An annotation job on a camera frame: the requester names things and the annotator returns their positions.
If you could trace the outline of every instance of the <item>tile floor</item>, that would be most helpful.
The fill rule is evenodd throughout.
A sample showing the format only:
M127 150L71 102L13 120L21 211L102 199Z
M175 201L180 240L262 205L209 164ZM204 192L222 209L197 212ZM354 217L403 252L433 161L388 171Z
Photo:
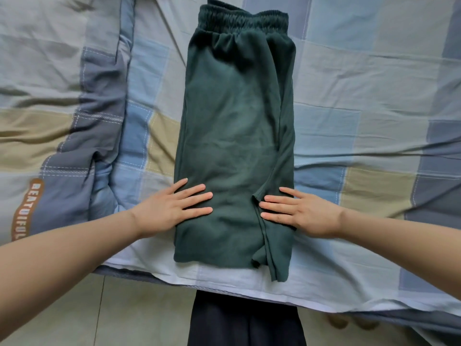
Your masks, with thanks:
M195 291L91 274L2 346L186 346ZM299 309L308 346L420 346L403 329L333 328Z

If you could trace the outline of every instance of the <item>tile grout line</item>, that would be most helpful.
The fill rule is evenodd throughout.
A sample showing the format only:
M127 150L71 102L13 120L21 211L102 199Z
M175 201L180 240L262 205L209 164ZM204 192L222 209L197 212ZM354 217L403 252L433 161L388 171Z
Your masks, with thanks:
M106 276L103 276L103 279L102 279L102 289L101 289L101 298L100 298L100 300L99 300L98 319L96 320L95 340L93 341L93 346L96 345L96 335L98 334L99 315L101 314L102 294L103 294L103 292L104 292L104 283L105 283L105 282L106 282Z

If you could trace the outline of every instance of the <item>person's left arm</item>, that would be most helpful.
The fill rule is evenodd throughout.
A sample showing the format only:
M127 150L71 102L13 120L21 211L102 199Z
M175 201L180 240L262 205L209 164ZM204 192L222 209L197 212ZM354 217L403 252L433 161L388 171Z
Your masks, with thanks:
M0 341L31 320L87 274L140 238L166 231L211 208L187 209L212 193L176 182L133 209L62 227L0 247Z

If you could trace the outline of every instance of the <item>gathered waistband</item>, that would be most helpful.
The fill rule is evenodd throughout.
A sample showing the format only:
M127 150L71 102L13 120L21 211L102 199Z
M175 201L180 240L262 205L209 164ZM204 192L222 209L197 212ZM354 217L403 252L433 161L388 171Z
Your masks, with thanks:
M200 6L198 27L214 33L239 33L242 30L257 29L264 33L287 34L288 14L264 11L253 15L224 2L208 0L206 5Z

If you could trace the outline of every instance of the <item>dark green garment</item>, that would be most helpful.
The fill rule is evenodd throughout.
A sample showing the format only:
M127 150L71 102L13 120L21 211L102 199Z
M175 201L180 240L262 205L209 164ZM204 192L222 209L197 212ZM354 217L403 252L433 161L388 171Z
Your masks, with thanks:
M286 281L293 229L261 218L259 201L293 187L295 45L288 15L200 7L188 48L175 181L204 183L210 215L176 227L176 262L269 266Z

